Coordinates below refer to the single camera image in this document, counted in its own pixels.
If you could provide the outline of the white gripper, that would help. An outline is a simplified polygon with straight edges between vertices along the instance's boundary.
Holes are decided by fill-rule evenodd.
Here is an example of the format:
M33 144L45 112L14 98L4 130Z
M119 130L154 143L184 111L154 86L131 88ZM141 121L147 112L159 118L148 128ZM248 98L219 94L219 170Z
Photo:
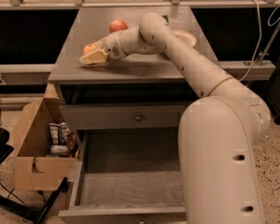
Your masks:
M97 63L104 63L107 60L107 58L112 60L119 60L125 58L127 54L124 51L123 46L121 45L120 36L121 31L117 31L89 44L90 47L103 46L104 49L87 49L79 58L79 61L82 64L91 65Z

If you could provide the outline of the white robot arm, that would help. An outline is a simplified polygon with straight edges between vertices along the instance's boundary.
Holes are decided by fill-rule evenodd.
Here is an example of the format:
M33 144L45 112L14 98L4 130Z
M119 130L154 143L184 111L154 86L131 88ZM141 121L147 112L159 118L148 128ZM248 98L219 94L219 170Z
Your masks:
M86 46L83 64L163 53L197 94L178 127L188 224L265 224L253 146L270 128L265 102L204 57L157 13Z

